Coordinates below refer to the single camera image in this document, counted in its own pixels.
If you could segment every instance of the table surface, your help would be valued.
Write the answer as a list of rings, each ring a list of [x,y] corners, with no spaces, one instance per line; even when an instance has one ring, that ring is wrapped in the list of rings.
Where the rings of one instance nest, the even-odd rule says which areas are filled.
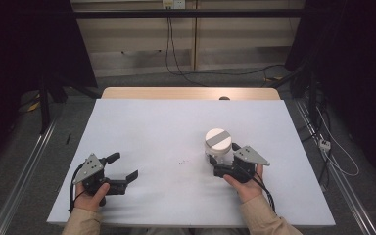
[[[280,100],[273,88],[225,87],[109,87],[102,99],[201,99],[218,100]]]
[[[96,102],[48,222],[67,222],[72,173],[90,153],[104,158],[121,152],[121,159],[106,165],[106,176],[122,179],[138,169],[139,178],[129,184],[125,195],[107,197],[101,208],[105,224],[244,227],[235,190],[212,175],[204,154],[205,134],[221,127],[234,142],[251,145],[271,162],[264,178],[278,215],[297,226],[335,224],[283,101],[247,100],[251,98],[241,94],[243,88],[233,89],[238,96],[230,88],[178,88],[175,93],[187,97],[184,92],[197,90],[191,97],[200,100],[164,100],[170,96],[163,92],[172,88],[121,88],[120,92],[138,89],[145,97],[150,93],[157,98],[109,99],[105,92],[104,99]],[[213,94],[206,94],[207,89]],[[251,96],[262,91],[244,89]],[[201,100],[200,93],[206,99],[246,100]],[[225,162],[231,161],[230,153]]]

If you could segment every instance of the cable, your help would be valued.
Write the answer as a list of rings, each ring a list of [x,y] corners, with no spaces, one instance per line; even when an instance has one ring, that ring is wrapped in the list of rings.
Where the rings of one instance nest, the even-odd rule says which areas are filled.
[[[171,71],[170,68],[169,68],[169,64],[167,62],[167,55],[168,55],[168,51],[169,51],[169,40],[171,41],[173,59],[176,63],[176,67],[178,69],[178,72]],[[171,73],[173,75],[182,75],[185,80],[187,80],[191,83],[194,83],[196,85],[205,86],[205,87],[207,87],[207,86],[202,84],[202,83],[195,82],[195,81],[189,79],[188,77],[186,77],[186,75],[190,75],[190,74],[247,75],[247,74],[253,74],[253,73],[263,71],[264,72],[264,84],[261,86],[261,87],[263,87],[265,85],[266,81],[268,80],[268,78],[265,75],[265,71],[267,69],[274,68],[274,67],[284,67],[284,65],[271,65],[271,66],[267,66],[267,67],[265,67],[263,69],[259,69],[259,70],[252,70],[252,71],[246,71],[246,72],[233,72],[233,73],[231,73],[231,72],[217,72],[217,71],[183,72],[179,67],[179,64],[178,64],[178,61],[177,61],[176,55],[175,55],[175,45],[174,45],[174,42],[173,42],[173,27],[172,27],[172,19],[171,18],[167,18],[167,44],[166,44],[166,52],[165,52],[165,63],[166,63],[166,69],[169,71],[169,73]]]
[[[169,39],[171,40],[172,42],[172,51],[173,51],[173,59],[175,60],[175,63],[176,63],[176,67],[178,68],[178,71],[179,73],[174,73],[172,72],[170,69],[169,69],[169,66],[167,64],[167,52],[169,50]],[[172,19],[171,18],[167,18],[167,44],[166,44],[166,56],[165,56],[165,62],[166,62],[166,68],[167,70],[171,73],[171,74],[174,74],[174,75],[182,75],[184,77],[184,79],[190,83],[193,83],[193,84],[196,84],[196,85],[199,85],[199,86],[204,86],[204,87],[207,87],[206,85],[202,84],[202,83],[199,83],[199,82],[196,82],[196,81],[193,81],[191,79],[189,79],[188,77],[186,77],[186,74],[184,74],[181,69],[179,68],[179,64],[178,64],[178,61],[176,60],[176,55],[175,55],[175,45],[173,43],[173,29],[172,29]]]
[[[75,203],[75,199],[78,198],[78,196],[80,196],[83,192],[85,192],[85,190],[83,192],[81,192],[77,197],[75,197],[75,199],[73,200],[73,192],[74,192],[74,179],[75,179],[75,176],[78,174],[78,171],[83,167],[84,164],[81,164],[78,166],[78,168],[75,170],[74,174],[72,175],[72,180],[71,180],[71,185],[70,185],[70,208],[69,208],[69,212],[72,212],[72,209],[74,208],[74,203]]]
[[[340,172],[342,172],[343,174],[346,174],[348,176],[357,176],[359,175],[359,167],[358,165],[356,164],[356,162],[353,160],[353,157],[338,143],[338,141],[334,138],[334,136],[332,135],[332,133],[329,131],[328,127],[326,126],[326,122],[325,122],[325,119],[323,118],[322,116],[322,113],[319,111],[319,109],[316,107],[317,111],[319,112],[320,114],[320,117],[322,119],[322,122],[324,123],[325,125],[325,128],[326,128],[326,131],[328,132],[329,136],[331,137],[331,139],[344,151],[344,153],[347,154],[347,156],[350,158],[350,160],[353,162],[353,164],[355,165],[356,167],[356,173],[348,173],[346,171],[344,171],[343,169],[341,169],[334,161],[331,160],[331,158],[326,155],[326,158],[331,162],[331,165],[333,165],[335,168],[337,168]]]
[[[291,9],[291,0],[288,0],[288,10],[289,9]],[[292,20],[291,20],[291,18],[289,18],[289,26],[291,28],[292,36],[295,39],[295,31],[293,30],[293,27],[292,27]]]
[[[75,200],[77,200],[78,197],[80,197],[83,193],[86,193],[86,192],[87,192],[87,190],[84,189],[84,191],[82,191],[82,192],[79,193],[77,196],[75,196],[75,198],[74,198],[74,202],[75,202]]]
[[[313,134],[309,135],[307,138],[301,140],[301,143],[306,142],[307,140],[309,140],[309,139],[315,137],[316,135],[317,135],[317,130],[315,130],[315,132],[314,132]]]
[[[271,208],[273,209],[274,212],[276,212],[276,207],[274,206],[273,196],[271,196],[271,193],[265,187],[263,179],[260,177],[260,175],[258,175],[256,173],[256,175],[258,176],[258,179],[260,180],[260,182],[259,182],[258,180],[255,179],[255,177],[253,175],[250,175],[245,169],[243,169],[242,167],[240,167],[237,164],[236,164],[236,166],[238,166],[246,175],[248,175],[250,177],[250,179],[252,179],[266,193],[267,199],[268,199],[268,202],[269,202]]]
[[[331,119],[329,118],[329,114],[326,110],[326,99],[325,97],[323,96],[323,100],[322,102],[319,102],[319,106],[322,108],[322,111],[321,111],[321,115],[323,116],[323,114],[325,114],[327,117],[328,117],[328,124],[326,125],[325,123],[325,128],[331,130]],[[328,136],[326,137],[326,140],[331,142],[331,136],[328,134]],[[320,148],[318,148],[318,151],[320,153],[320,156],[322,157],[322,151]],[[325,160],[324,158],[321,158],[323,161],[324,161],[324,164],[323,164],[323,168],[321,170],[321,173],[319,174],[319,177],[318,177],[318,183],[321,184],[321,180],[322,180],[322,177],[323,177],[323,173],[325,172],[326,170],[326,185],[324,185],[325,187],[325,190],[328,189],[328,186],[329,186],[329,169],[328,169],[328,162],[329,160],[331,159],[331,155],[332,155],[332,146],[330,147],[329,151],[328,151],[328,158]]]

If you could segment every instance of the gray floor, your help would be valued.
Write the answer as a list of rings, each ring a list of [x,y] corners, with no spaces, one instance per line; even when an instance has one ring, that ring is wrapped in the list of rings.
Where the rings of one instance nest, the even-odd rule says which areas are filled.
[[[225,70],[224,72],[253,70],[256,69]],[[266,76],[278,76],[285,74],[285,72],[280,68],[269,69]],[[264,82],[263,72],[241,76],[200,74],[189,75],[188,78],[207,86],[260,87]],[[108,86],[195,86],[185,80],[184,77],[168,73],[105,77],[99,78],[98,82],[100,88],[97,91],[99,92]],[[36,171],[27,183],[16,213],[8,226],[7,234],[59,234],[62,231],[61,227],[46,223],[46,219],[58,195],[58,188],[63,183],[70,167],[95,102],[73,90],[67,89],[67,91],[69,99],[65,104],[51,104],[52,115],[59,108],[62,109],[60,118],[39,163],[37,163]],[[298,112],[296,100],[290,97],[288,86],[281,87],[279,93],[289,109],[300,137],[302,139],[308,137],[307,128],[303,128],[306,124]],[[329,108],[329,114],[332,119],[334,137],[354,157],[360,168],[358,176],[347,177],[347,179],[376,227],[376,170],[369,164],[362,151],[352,142],[345,126],[340,122],[339,117],[334,114],[332,107]],[[33,150],[39,131],[39,110],[21,114],[17,119],[14,131],[6,140],[5,146],[0,152],[0,210]],[[322,169],[323,161],[315,143],[308,140],[303,145],[314,172],[318,175]],[[353,164],[346,155],[335,148],[334,145],[333,151],[341,168],[353,172]],[[321,229],[300,229],[305,234],[362,234],[354,219],[353,211],[348,206],[332,176],[324,195],[337,225]],[[127,231],[127,228],[103,227],[102,233],[127,234]]]

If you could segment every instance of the sleeve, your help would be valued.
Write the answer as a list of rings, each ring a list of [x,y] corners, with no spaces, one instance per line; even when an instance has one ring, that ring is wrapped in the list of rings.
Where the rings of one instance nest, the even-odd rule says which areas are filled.
[[[284,218],[277,216],[263,195],[241,205],[241,212],[252,235],[302,234]]]
[[[101,221],[102,216],[96,212],[74,208],[64,227],[63,235],[99,234]]]

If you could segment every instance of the hand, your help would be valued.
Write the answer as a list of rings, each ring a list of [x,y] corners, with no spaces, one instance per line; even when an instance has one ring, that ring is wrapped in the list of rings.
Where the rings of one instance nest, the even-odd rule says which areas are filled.
[[[108,183],[104,183],[97,193],[94,196],[88,195],[87,193],[83,193],[84,191],[84,186],[82,183],[78,183],[75,186],[75,196],[77,197],[80,195],[78,198],[75,199],[74,206],[76,208],[88,210],[91,212],[97,212],[99,209],[99,203],[102,201],[102,199],[106,196],[110,188],[110,185]]]
[[[263,177],[263,165],[262,164],[258,164],[256,166],[256,174],[258,174],[260,178],[262,179]],[[227,181],[227,183],[229,183],[231,186],[233,186],[237,190],[240,200],[243,203],[248,202],[252,198],[260,196],[263,193],[262,192],[263,190],[260,188],[260,186],[258,186],[252,179],[249,180],[247,183],[242,184],[228,174],[225,174],[223,178],[225,179],[225,181]],[[260,179],[257,176],[255,176],[255,179],[258,182],[260,182]]]

